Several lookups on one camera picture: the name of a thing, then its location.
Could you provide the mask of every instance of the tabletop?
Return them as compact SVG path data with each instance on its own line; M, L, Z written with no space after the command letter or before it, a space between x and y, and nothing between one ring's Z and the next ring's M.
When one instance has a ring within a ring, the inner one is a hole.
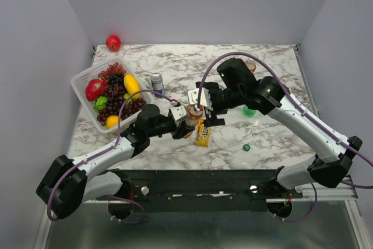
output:
M217 57L232 51L248 52L262 59L307 108L309 96L292 46L289 45L124 45L111 52L104 45L97 47L93 64L123 56L148 88L154 72L163 76L166 95L187 104L187 91L195 88L208 65ZM257 64L255 77L270 74ZM208 82L223 85L213 68ZM155 98L162 114L170 105ZM171 135L152 138L150 146L133 159L116 164L122 169L276 169L308 159L314 152L288 128L268 116L256 112L253 117L242 113L242 106L224 115L226 125L212 127L209 147L194 145L195 132L188 139L173 140ZM73 133L68 156L73 158L94 151L114 140L115 134L99 133L83 108ZM251 150L242 149L249 144Z

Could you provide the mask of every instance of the yellow mango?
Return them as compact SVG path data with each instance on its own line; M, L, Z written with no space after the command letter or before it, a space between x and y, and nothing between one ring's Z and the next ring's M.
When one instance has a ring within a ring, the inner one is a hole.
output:
M127 74L124 76L124 86L126 87L126 90L129 94L133 94L140 90L140 86L138 84L138 81L136 81L135 77L133 77L131 74ZM140 94L136 94L132 97L134 100L137 100L140 98Z

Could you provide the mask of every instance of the black metal frame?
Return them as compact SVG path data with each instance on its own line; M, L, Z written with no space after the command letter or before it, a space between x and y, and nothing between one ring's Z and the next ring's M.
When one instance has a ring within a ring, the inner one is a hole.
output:
M267 199L287 198L287 192L266 190L266 183L276 175L277 170L112 171L123 182L116 196L129 199L132 190L134 200L147 212L258 212L268 211ZM251 190L251 186L256 186L257 190ZM143 187L149 189L148 194L141 192ZM292 198L302 198L302 194L295 190L289 193ZM132 205L109 203L108 208L116 217L125 218Z

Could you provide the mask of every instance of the metal bracket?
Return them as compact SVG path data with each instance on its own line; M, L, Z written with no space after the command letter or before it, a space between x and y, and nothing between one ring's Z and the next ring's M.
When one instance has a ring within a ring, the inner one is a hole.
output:
M189 117L189 114L184 106L171 107L170 112L177 125Z
M197 105L198 100L198 91L199 89L189 90L188 91L188 102L189 105L194 106ZM200 96L200 104L210 111L212 111L212 104L210 100L209 90L202 88L201 96Z

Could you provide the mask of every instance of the soda can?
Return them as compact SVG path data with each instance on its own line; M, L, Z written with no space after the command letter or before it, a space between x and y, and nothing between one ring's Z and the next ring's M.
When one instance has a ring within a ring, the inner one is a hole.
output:
M162 75L159 73L153 73L150 75L150 81L152 83L152 88L156 92L159 92L161 94L164 94L164 86L163 86L163 78Z

